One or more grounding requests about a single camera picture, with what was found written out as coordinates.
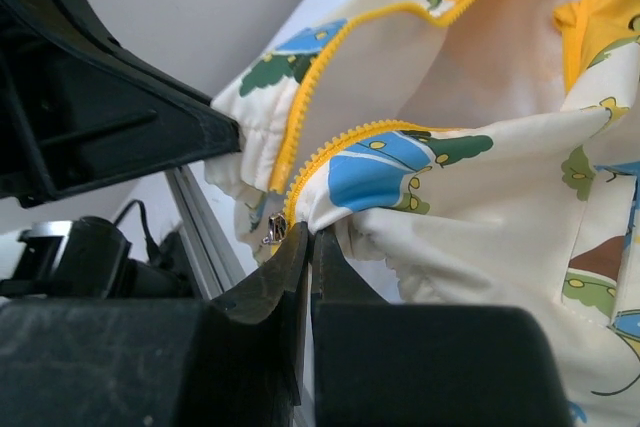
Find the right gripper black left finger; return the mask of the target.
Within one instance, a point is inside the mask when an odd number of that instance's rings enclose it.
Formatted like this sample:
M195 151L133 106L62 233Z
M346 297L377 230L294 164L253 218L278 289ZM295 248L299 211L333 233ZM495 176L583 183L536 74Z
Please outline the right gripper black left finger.
M309 233L205 301L14 300L5 426L289 426L301 402Z

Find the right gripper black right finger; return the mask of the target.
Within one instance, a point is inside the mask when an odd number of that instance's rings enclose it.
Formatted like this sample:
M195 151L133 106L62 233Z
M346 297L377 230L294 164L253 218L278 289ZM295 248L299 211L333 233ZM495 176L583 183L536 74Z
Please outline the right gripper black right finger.
M547 339L515 307L392 304L314 239L312 329L320 426L566 426Z

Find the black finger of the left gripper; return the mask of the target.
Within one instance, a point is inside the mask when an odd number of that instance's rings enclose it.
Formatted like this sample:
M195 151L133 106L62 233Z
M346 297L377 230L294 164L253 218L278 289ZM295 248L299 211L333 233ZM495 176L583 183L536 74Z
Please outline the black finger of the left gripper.
M210 98L123 48L88 0L1 0L1 194L31 208L240 148Z

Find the silver zipper pull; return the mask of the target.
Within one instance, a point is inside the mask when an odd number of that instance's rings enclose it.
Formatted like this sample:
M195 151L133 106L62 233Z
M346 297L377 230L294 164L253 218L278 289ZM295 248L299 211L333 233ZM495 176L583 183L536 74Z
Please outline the silver zipper pull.
M276 212L268 217L267 232L261 244L270 247L279 246L288 232L287 219L283 212Z

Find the yellow hooded printed kids jacket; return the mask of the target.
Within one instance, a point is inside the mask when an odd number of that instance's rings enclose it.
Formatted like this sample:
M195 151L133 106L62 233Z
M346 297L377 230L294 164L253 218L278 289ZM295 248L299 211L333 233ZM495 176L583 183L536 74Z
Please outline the yellow hooded printed kids jacket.
M332 227L408 303L514 305L578 426L639 422L639 0L347 0L212 101L258 261Z

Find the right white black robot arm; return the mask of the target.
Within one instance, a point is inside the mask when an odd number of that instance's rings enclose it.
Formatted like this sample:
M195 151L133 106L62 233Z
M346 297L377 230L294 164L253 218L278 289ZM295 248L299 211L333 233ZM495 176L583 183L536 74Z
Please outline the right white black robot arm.
M5 426L567 426L547 340L514 307L399 305L297 224L212 300L98 217L22 232L2 281Z

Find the aluminium front rail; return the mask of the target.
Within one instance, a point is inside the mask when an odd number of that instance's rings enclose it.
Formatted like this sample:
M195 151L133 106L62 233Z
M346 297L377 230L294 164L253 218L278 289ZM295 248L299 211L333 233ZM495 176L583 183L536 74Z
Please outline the aluminium front rail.
M178 229L199 296L212 300L246 276L226 229L212 208L199 177L188 165L165 172L181 217Z

